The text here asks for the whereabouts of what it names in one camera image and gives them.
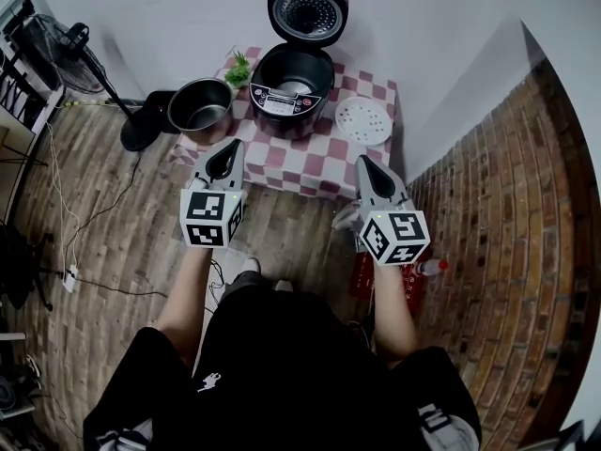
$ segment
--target black lid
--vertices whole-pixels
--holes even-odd
[[[348,0],[268,0],[271,26],[291,43],[317,48],[335,43],[348,16]]]

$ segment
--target table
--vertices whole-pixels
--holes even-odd
[[[238,50],[244,53],[253,69],[265,53],[258,47]],[[233,52],[215,72],[215,77],[223,79],[234,66]],[[228,135],[244,142],[245,180],[302,195],[354,199],[357,158],[367,154],[373,160],[389,164],[392,137],[374,147],[347,140],[336,126],[334,111],[339,101],[359,95],[379,103],[394,121],[396,83],[338,63],[334,63],[334,70],[334,89],[324,106],[323,117],[317,122],[316,131],[300,140],[278,139],[258,130],[253,121],[248,86],[234,90],[234,123]],[[207,149],[182,134],[168,159],[193,166],[200,152]]]

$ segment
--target plastic bottle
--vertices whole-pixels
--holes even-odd
[[[449,263],[444,259],[430,259],[426,262],[419,262],[413,266],[411,272],[413,275],[425,275],[426,277],[436,275],[449,267]]]

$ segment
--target small potted plant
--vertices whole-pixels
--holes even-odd
[[[251,64],[240,52],[234,52],[236,64],[225,75],[225,81],[233,88],[245,86],[251,80]]]

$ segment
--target person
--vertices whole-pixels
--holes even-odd
[[[272,290],[249,258],[193,372],[211,257],[185,253],[157,328],[138,332],[86,417],[86,449],[478,449],[478,415],[454,365],[443,349],[419,349],[400,267],[375,266],[373,353],[322,299]]]

